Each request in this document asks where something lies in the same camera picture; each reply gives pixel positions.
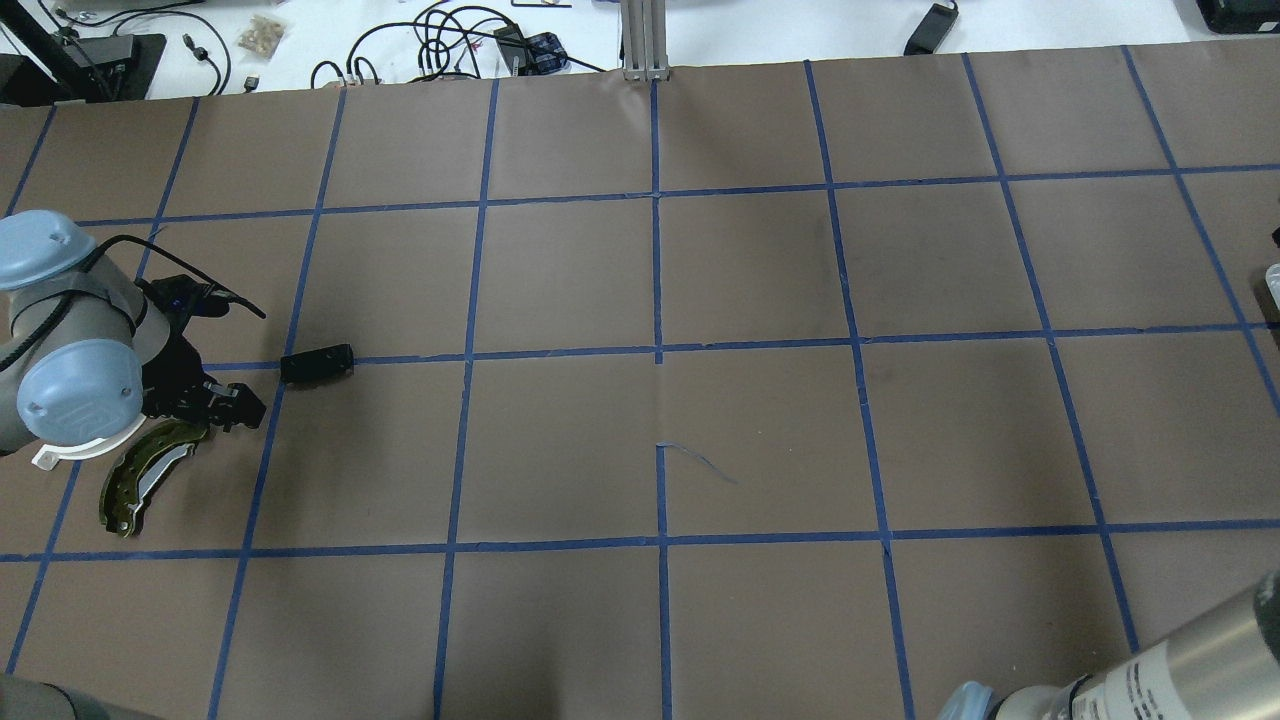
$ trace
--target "metal post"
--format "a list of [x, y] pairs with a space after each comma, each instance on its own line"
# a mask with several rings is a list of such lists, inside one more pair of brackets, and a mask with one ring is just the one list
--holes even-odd
[[667, 79], [667, 0], [622, 0], [622, 73]]
[[45, 28], [40, 27], [36, 18], [31, 17], [31, 13], [18, 0], [0, 0], [0, 23], [8, 26], [13, 35], [49, 68], [54, 78], [70, 90], [76, 97], [90, 102], [108, 100], [102, 95], [102, 88], [90, 79], [88, 73], [72, 60], [70, 55], [45, 32]]

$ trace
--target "light blue joint cap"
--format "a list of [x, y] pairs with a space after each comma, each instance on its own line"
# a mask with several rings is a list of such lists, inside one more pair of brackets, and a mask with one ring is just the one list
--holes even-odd
[[111, 437], [142, 411], [142, 364], [114, 340], [82, 340], [40, 359], [18, 386], [18, 415], [59, 446]]
[[18, 290], [70, 268], [97, 243], [70, 218], [27, 210], [0, 220], [0, 291]]
[[992, 694], [993, 691], [987, 685], [969, 680], [942, 707], [938, 720], [983, 720], [991, 710]]

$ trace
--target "white table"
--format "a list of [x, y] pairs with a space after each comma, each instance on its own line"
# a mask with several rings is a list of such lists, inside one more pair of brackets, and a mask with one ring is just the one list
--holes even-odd
[[[58, 0], [50, 0], [50, 5]], [[161, 0], [61, 0], [70, 12], [99, 17]], [[566, 50], [604, 68], [618, 67], [618, 6], [599, 0], [561, 0], [571, 8], [512, 8], [509, 0], [452, 0], [444, 6], [489, 5], [511, 15], [526, 35], [557, 33]], [[35, 0], [23, 0], [46, 22]], [[244, 77], [261, 77], [260, 91], [307, 87], [311, 68], [323, 59], [343, 64], [352, 41], [365, 29], [411, 19], [428, 0], [209, 0], [182, 8], [209, 19], [227, 37], [232, 51], [228, 92], [241, 92]], [[672, 65], [778, 63], [800, 59], [900, 55], [908, 36], [932, 0], [668, 0], [668, 53]], [[273, 13], [288, 23], [275, 56], [261, 60], [234, 46], [255, 12]], [[212, 83], [182, 46], [187, 32], [223, 64], [221, 50], [200, 23], [177, 17], [131, 22], [127, 32], [169, 36], [151, 97], [200, 95]], [[86, 36], [106, 35], [84, 31]], [[1217, 38], [1196, 9], [1196, 0], [961, 0], [960, 18], [940, 51], [998, 51], [1041, 47], [1140, 45]], [[0, 38], [0, 46], [8, 45]], [[8, 47], [0, 51], [12, 51]], [[361, 54], [380, 76], [403, 82], [417, 76], [416, 41], [411, 29], [389, 29], [371, 37]], [[480, 50], [481, 73], [497, 72], [492, 41]], [[321, 82], [333, 79], [321, 70]]]

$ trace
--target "gray metal tube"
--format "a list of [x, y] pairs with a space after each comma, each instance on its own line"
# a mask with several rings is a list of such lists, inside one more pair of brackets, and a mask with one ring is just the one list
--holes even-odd
[[160, 720], [84, 693], [0, 675], [0, 720]]

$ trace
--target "electronic device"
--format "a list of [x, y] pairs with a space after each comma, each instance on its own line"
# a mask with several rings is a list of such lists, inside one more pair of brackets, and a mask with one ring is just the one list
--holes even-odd
[[960, 9], [955, 5], [951, 8], [946, 5], [938, 5], [937, 3], [929, 8], [929, 12], [920, 20], [920, 24], [915, 27], [915, 32], [911, 33], [911, 38], [906, 41], [906, 49], [902, 51], [904, 55], [929, 55], [942, 45], [942, 40], [951, 32], [951, 26], [955, 24], [956, 18], [960, 15]]
[[1280, 33], [1280, 0], [1196, 0], [1213, 32]]

